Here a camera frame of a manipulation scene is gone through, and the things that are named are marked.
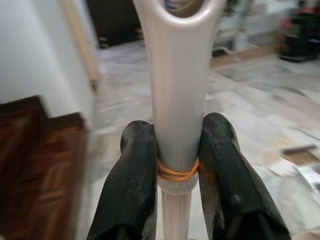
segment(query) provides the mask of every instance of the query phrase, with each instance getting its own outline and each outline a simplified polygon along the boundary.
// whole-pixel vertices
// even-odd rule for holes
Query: wooden door frame
[[[77,47],[79,49],[79,53],[85,66],[85,70],[93,87],[95,87],[97,81],[101,77],[101,74],[89,36],[86,34],[84,24],[78,13],[74,0],[60,0],[60,2],[64,9],[66,19],[69,22],[72,35],[74,36]]]

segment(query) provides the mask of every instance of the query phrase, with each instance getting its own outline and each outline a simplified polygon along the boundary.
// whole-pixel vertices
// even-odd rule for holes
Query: dark wood panel
[[[0,104],[0,235],[6,240],[74,239],[86,129],[78,113],[44,113],[38,97]]]

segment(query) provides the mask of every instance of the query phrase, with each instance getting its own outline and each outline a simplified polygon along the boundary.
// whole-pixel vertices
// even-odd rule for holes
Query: blurry background
[[[320,62],[313,48],[319,32],[300,19],[298,29],[307,30],[294,35],[288,24],[315,13],[316,3],[300,9],[296,0],[229,0],[204,104],[205,114],[219,112],[232,123],[294,236],[320,227],[318,195],[300,174],[269,167],[281,161],[282,149],[320,145]],[[120,157],[123,129],[134,120],[153,122],[137,13],[131,0],[3,0],[0,18],[0,235],[83,240]],[[292,36],[300,47],[286,47]],[[283,61],[279,52],[303,61]],[[34,95],[40,103],[28,98]],[[320,157],[317,148],[311,153]],[[206,240],[199,186],[193,192],[189,237]],[[159,240],[161,202],[158,194]]]

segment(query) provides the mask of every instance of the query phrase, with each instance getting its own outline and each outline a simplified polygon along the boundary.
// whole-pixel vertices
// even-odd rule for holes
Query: black clamp jaw
[[[155,240],[158,151],[153,125],[130,123],[120,149],[87,240]],[[210,113],[203,119],[198,156],[210,240],[291,239],[268,190],[241,154],[234,128],[221,114]]]

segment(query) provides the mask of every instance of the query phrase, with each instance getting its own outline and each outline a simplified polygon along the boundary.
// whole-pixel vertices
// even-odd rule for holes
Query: white plastic handle
[[[205,0],[184,18],[159,0],[133,2],[148,52],[160,159],[174,171],[188,172],[197,157],[211,50],[226,0]]]

